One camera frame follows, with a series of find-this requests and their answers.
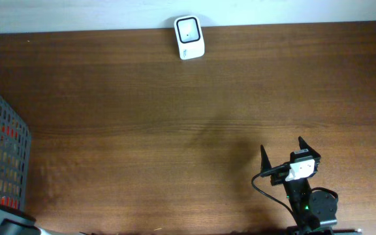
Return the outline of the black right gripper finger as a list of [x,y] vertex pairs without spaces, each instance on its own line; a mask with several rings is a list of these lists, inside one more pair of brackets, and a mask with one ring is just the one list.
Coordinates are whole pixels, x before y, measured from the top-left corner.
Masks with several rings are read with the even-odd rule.
[[263,145],[260,146],[261,166],[260,172],[265,173],[272,169],[270,160]]
[[306,149],[314,159],[320,159],[321,155],[315,151],[301,136],[298,137],[299,147],[301,150]]

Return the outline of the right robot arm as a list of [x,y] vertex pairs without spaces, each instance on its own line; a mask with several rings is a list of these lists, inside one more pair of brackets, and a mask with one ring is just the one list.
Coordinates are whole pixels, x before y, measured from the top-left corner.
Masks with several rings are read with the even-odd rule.
[[287,234],[333,234],[332,227],[337,224],[338,194],[323,187],[310,187],[308,179],[318,172],[321,155],[301,136],[298,143],[300,149],[290,153],[290,160],[275,167],[261,146],[260,173],[254,177],[270,177],[271,185],[283,185],[290,205],[259,192],[284,206],[292,215],[296,224],[286,229]]

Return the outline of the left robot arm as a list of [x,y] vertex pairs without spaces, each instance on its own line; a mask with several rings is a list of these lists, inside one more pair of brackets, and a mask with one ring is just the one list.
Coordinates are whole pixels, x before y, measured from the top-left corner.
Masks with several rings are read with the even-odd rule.
[[0,234],[11,235],[67,235],[36,225],[36,219],[20,210],[0,205]]

